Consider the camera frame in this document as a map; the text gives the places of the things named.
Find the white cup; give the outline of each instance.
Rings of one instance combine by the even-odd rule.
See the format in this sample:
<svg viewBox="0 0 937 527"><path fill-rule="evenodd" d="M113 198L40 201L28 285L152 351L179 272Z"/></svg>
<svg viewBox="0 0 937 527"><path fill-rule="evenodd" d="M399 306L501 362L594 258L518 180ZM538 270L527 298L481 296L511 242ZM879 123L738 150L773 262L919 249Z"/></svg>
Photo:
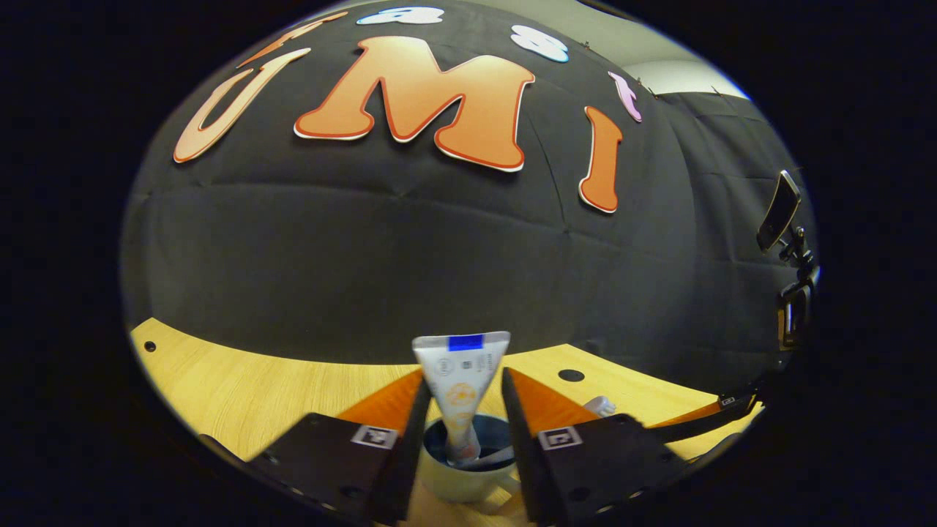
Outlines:
<svg viewBox="0 0 937 527"><path fill-rule="evenodd" d="M500 450L511 444L508 422L495 415L476 414L472 426L478 434L479 443L485 450ZM436 457L427 450L427 443ZM495 463L492 470L465 471L449 466L438 458L445 459L445 427L440 419L426 425L420 449L418 478L427 489L441 500L456 503L473 503L484 500L495 489L501 487L511 494L520 491L521 484L511 477L516 464L513 459Z"/></svg>

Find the wooden table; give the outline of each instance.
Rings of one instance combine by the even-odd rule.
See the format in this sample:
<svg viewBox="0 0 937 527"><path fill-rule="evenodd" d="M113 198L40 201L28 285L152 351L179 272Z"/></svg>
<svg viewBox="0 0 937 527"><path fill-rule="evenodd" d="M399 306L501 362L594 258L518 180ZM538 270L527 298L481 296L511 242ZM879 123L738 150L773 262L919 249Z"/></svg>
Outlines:
<svg viewBox="0 0 937 527"><path fill-rule="evenodd" d="M149 319L131 332L137 354L157 391L193 433L211 435L241 459L252 459L303 415L337 415L419 365L362 365L304 361L235 350L191 337ZM153 352L144 343L156 345ZM568 398L585 404L604 395L617 413L630 414L646 426L712 403L716 396L667 383L624 368L569 344L506 355L509 366ZM579 382L563 381L561 369L585 374ZM759 403L746 418L709 433L670 443L684 459L701 455L730 433L742 431L762 410ZM482 399L479 412L505 417L501 371ZM430 404L426 420L440 417ZM495 515L509 498L498 490L482 503L447 504L419 481L410 498L408 527L451 525L527 525L523 507Z"/></svg>

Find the letter m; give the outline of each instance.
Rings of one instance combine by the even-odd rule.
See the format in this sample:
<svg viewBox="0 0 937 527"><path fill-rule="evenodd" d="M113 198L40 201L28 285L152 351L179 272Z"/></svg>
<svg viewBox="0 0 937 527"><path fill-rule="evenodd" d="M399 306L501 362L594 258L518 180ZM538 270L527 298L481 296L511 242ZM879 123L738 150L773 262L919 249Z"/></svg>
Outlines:
<svg viewBox="0 0 937 527"><path fill-rule="evenodd" d="M491 55L441 71L425 40L374 37L358 44L364 52L312 112L296 120L296 135L307 139L353 140L367 135L374 117L364 105L378 83L391 135L400 143L416 137L430 121L461 99L454 121L436 132L436 146L448 156L504 172L524 166L517 145L517 120L524 87L534 76Z"/></svg>

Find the orange letter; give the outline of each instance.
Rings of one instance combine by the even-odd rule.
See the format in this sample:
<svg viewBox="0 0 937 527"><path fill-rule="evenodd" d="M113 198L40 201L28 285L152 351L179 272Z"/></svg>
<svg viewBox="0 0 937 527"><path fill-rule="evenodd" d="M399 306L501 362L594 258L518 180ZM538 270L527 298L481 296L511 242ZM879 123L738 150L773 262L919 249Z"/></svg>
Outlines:
<svg viewBox="0 0 937 527"><path fill-rule="evenodd" d="M358 45L364 53L316 110L296 120L296 135L364 137L374 127L374 117L364 111L364 104L381 83L391 135L398 142L412 140L461 99L453 123L436 132L439 150L504 172L524 166L524 152L516 142L517 117L524 86L534 82L532 73L491 55L442 72L419 38L374 37Z"/></svg>
<svg viewBox="0 0 937 527"><path fill-rule="evenodd" d="M611 214L618 209L615 172L621 130L604 113L591 106L586 107L586 116L592 123L592 154L588 162L588 175L579 182L579 197L602 212Z"/></svg>
<svg viewBox="0 0 937 527"><path fill-rule="evenodd" d="M263 89L263 86L273 79L274 75L276 75L280 69L283 69L288 63L306 53L309 53L309 48L278 56L274 60L261 66L260 73L257 74L257 77L254 77L254 79L245 86L244 90L238 94L237 98L234 99L234 102L231 103L228 109L225 110L210 127L202 128L202 123L205 122L208 113L212 111L218 101L228 93L228 90L230 90L232 86L249 75L254 69L251 68L247 71L242 71L221 83L219 87L215 88L215 91L212 92L208 100L201 105L201 108L195 112L195 115L192 116L192 120L188 122L188 126L182 132L182 137L179 138L179 143L176 144L176 149L175 152L172 153L172 158L175 159L177 163L185 163L186 161L197 158L202 152L208 150L211 145L221 139L221 136L225 135L225 132L234 125L234 121L237 121L237 118L241 116L241 113L244 112L247 105L250 104L250 101L254 100L254 97Z"/></svg>
<svg viewBox="0 0 937 527"><path fill-rule="evenodd" d="M242 62L241 64L239 64L239 65L237 66L237 68L240 68L241 66L247 64L248 62L250 62L250 61L252 61L252 60L257 60L257 59L261 58L262 56L264 56L265 54L267 54L267 53L269 53L269 52L271 52L271 51L273 51L273 50L279 48L280 46L283 45L283 42L286 42L287 40L290 40L290 39L292 39L292 38L297 38L297 37L299 37L300 35L305 35L306 33L312 31L313 29L316 29L317 27L319 27L319 26L322 25L323 23L331 22L331 21L333 21L333 20L335 20L335 19L340 19L340 18L344 17L344 16L347 15L347 14L349 14L347 11L343 11L343 12L338 13L338 14L336 14L336 15L328 16L328 17L325 17L324 19L316 20L316 21L313 22L313 23L308 23L308 24L306 24L306 25L304 25L304 26L297 27L296 29L293 29L292 31L289 31L288 33L284 34L283 37L280 37L280 38L278 38L277 40L275 40L273 43L271 43L271 44L270 44L269 46L267 46L266 48L263 48L262 50L260 50L260 51L258 51L257 53L255 53L254 56L248 58L247 60L245 60L244 62Z"/></svg>

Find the white tube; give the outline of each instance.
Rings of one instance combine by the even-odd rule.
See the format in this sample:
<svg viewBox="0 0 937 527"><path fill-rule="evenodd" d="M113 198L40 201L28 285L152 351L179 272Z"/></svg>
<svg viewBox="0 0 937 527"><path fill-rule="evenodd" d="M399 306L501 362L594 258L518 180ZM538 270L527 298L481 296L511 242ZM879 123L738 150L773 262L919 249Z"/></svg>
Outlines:
<svg viewBox="0 0 937 527"><path fill-rule="evenodd" d="M471 421L510 341L507 331L413 340L413 352L442 411L446 457L456 467L482 453Z"/></svg>

